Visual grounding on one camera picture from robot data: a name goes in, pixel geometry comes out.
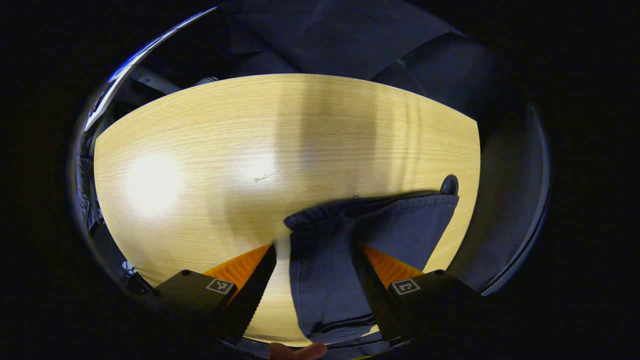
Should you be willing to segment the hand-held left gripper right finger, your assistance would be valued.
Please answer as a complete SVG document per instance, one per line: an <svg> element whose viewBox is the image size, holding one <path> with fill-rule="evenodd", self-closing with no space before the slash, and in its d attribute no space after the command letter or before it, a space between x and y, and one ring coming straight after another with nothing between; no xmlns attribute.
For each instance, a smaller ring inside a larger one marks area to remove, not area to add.
<svg viewBox="0 0 640 360"><path fill-rule="evenodd" d="M483 303L482 294L443 269L422 272L367 244L352 246L351 262L382 338L393 347L454 338Z"/></svg>

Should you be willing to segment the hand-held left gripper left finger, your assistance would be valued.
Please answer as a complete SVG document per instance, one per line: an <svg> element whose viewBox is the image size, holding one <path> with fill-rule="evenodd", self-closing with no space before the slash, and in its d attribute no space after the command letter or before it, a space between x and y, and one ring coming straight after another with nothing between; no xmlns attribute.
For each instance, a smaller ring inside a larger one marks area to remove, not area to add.
<svg viewBox="0 0 640 360"><path fill-rule="evenodd" d="M277 264L265 244L204 273L182 269L142 295L158 314L201 338L235 346L249 328Z"/></svg>

